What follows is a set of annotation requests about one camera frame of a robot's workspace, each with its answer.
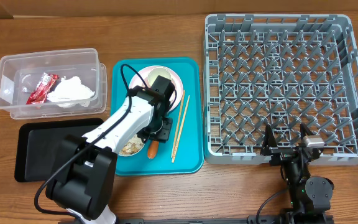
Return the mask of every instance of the teal tray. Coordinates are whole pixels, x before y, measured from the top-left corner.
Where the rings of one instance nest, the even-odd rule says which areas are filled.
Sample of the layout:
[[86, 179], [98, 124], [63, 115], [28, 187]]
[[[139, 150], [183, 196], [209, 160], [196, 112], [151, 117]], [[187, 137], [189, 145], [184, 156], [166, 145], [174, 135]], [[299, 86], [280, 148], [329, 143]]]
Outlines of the teal tray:
[[[197, 172], [204, 162], [203, 120], [201, 115], [200, 78], [197, 63], [190, 58], [148, 58], [119, 61], [112, 70], [111, 114], [123, 104], [126, 89], [121, 79], [120, 66], [129, 64], [137, 71], [151, 66], [161, 65], [171, 68], [180, 77], [186, 90], [185, 102], [190, 95], [186, 120], [183, 125], [177, 156], [171, 163], [173, 138], [177, 127], [180, 107], [177, 106], [168, 117], [173, 119], [169, 140], [160, 143], [154, 159], [147, 157], [150, 141], [137, 154], [129, 157], [119, 156], [116, 166], [117, 175], [159, 175], [159, 174], [190, 174]], [[135, 73], [124, 68], [124, 75], [129, 84]]]

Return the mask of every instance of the red packet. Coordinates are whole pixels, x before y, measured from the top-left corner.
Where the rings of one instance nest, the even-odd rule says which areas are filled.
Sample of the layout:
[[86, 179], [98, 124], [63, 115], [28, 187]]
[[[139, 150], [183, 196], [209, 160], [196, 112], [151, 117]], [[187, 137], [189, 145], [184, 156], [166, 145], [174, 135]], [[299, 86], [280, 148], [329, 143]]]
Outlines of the red packet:
[[43, 103], [47, 99], [47, 94], [49, 93], [50, 88], [59, 79], [58, 75], [55, 74], [46, 74], [44, 73], [41, 78], [41, 82], [31, 93], [29, 99], [26, 104], [38, 104]]

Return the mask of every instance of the wooden table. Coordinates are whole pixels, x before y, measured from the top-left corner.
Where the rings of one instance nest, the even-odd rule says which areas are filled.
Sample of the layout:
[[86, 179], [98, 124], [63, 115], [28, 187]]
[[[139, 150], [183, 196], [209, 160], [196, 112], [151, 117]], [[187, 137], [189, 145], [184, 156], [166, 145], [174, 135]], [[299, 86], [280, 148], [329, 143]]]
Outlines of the wooden table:
[[[331, 12], [352, 19], [358, 46], [358, 11]], [[205, 15], [89, 17], [0, 20], [0, 59], [4, 55], [45, 50], [94, 47], [111, 71], [124, 58], [191, 57], [201, 65]], [[109, 116], [103, 114], [58, 119]], [[0, 223], [56, 223], [66, 217], [36, 211], [33, 197], [40, 182], [14, 180], [17, 133], [28, 122], [16, 121], [0, 110]], [[335, 183], [331, 210], [336, 223], [358, 223], [358, 166], [310, 167], [313, 175]], [[255, 215], [260, 204], [284, 188], [279, 169], [269, 166], [216, 166], [206, 162], [195, 174], [116, 177], [110, 207], [121, 218], [221, 218]], [[58, 209], [44, 195], [41, 206]], [[270, 202], [263, 214], [288, 207], [287, 195]]]

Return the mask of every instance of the gray dish rack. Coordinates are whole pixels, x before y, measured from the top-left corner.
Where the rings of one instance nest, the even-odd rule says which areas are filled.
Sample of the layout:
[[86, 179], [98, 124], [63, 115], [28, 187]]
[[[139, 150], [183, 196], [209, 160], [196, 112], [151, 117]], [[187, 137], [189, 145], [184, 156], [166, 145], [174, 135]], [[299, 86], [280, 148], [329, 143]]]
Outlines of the gray dish rack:
[[279, 147], [300, 123], [326, 146], [316, 165], [358, 164], [358, 54], [345, 15], [211, 14], [205, 19], [205, 158], [261, 164], [266, 124]]

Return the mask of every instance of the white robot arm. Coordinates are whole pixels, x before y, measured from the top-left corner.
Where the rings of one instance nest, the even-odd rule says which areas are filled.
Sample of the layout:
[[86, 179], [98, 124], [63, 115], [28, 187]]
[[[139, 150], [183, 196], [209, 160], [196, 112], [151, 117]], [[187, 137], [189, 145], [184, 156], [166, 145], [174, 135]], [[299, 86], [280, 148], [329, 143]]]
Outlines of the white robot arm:
[[142, 139], [168, 140], [172, 119], [167, 114], [174, 91], [171, 80], [159, 76], [150, 88], [130, 89], [123, 105], [96, 129], [82, 138], [67, 136], [59, 146], [53, 170], [82, 149], [87, 147], [87, 151], [48, 183], [47, 197], [77, 214], [82, 223], [114, 224], [116, 217], [108, 202], [118, 154], [135, 134]]
[[[122, 104], [109, 119], [95, 130], [83, 135], [83, 137], [86, 138], [86, 142], [92, 142], [99, 137], [101, 133], [123, 116], [128, 109], [128, 106], [129, 99], [127, 97], [124, 104]], [[136, 133], [150, 124], [153, 118], [153, 113], [154, 106], [150, 105], [147, 100], [139, 98], [138, 96], [132, 97], [131, 112], [116, 126], [116, 128], [110, 131], [102, 140], [98, 141], [95, 146], [101, 149], [110, 147], [112, 152], [119, 154], [121, 149], [135, 136]]]

